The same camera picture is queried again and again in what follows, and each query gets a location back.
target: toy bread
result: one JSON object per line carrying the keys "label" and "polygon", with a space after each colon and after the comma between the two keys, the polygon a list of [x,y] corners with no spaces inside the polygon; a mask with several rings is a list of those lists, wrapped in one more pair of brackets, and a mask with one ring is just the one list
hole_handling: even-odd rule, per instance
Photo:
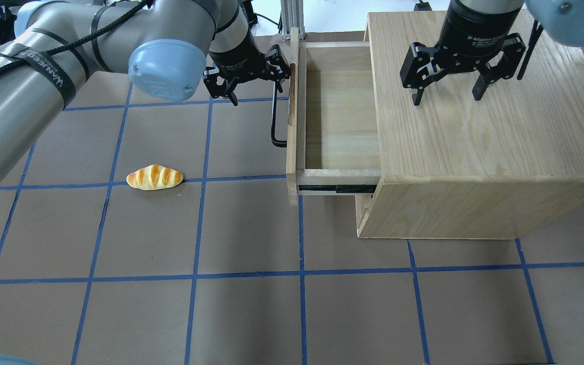
{"label": "toy bread", "polygon": [[135,189],[159,190],[176,187],[184,181],[184,175],[171,168],[150,165],[131,173],[125,181]]}

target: metal stand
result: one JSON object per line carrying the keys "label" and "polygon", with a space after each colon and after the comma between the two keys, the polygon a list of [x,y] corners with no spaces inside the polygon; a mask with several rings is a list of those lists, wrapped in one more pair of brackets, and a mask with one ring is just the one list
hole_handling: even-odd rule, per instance
{"label": "metal stand", "polygon": [[290,29],[299,28],[299,38],[306,39],[303,26],[303,0],[281,0],[283,39],[290,39]]}

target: wooden cabinet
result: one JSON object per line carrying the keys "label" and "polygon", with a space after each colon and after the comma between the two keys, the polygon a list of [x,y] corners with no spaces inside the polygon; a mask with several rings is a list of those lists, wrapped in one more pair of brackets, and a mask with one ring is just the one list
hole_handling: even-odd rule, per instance
{"label": "wooden cabinet", "polygon": [[[584,203],[584,56],[543,34],[524,80],[482,101],[447,76],[420,106],[401,86],[411,42],[445,12],[371,13],[364,42],[293,44],[287,182],[355,195],[361,238],[515,238]],[[528,37],[522,12],[513,31]]]}

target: wooden top surface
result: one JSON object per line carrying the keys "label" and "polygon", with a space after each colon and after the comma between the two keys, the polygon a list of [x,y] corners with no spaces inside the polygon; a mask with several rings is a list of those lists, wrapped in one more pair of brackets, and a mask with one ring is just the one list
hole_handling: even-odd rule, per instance
{"label": "wooden top surface", "polygon": [[[545,33],[522,81],[500,80],[481,101],[478,72],[446,76],[420,106],[401,86],[411,42],[433,46],[445,12],[369,14],[382,180],[584,181],[584,55]],[[513,32],[525,43],[533,18],[522,10]]]}

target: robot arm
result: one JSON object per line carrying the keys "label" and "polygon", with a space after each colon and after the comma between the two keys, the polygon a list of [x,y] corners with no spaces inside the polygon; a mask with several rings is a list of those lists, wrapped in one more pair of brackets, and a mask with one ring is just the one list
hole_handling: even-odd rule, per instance
{"label": "robot arm", "polygon": [[[20,10],[17,39],[0,47],[0,69],[11,68],[0,77],[0,181],[95,71],[127,72],[146,93],[181,101],[195,93],[209,54],[213,80],[225,81],[205,84],[234,104],[238,83],[289,78],[278,46],[258,51],[237,0],[143,0],[116,24],[128,9],[33,2]],[[107,26],[114,30],[72,47]]]}
{"label": "robot arm", "polygon": [[[403,87],[413,89],[414,105],[420,104],[431,83],[473,71],[480,73],[472,89],[479,101],[490,84],[512,78],[527,53],[521,79],[543,30],[561,44],[584,46],[584,0],[526,0],[536,19],[528,50],[519,34],[509,34],[523,4],[524,0],[451,0],[438,42],[433,47],[412,43],[400,69]],[[502,52],[498,64],[490,66],[489,60]]]}

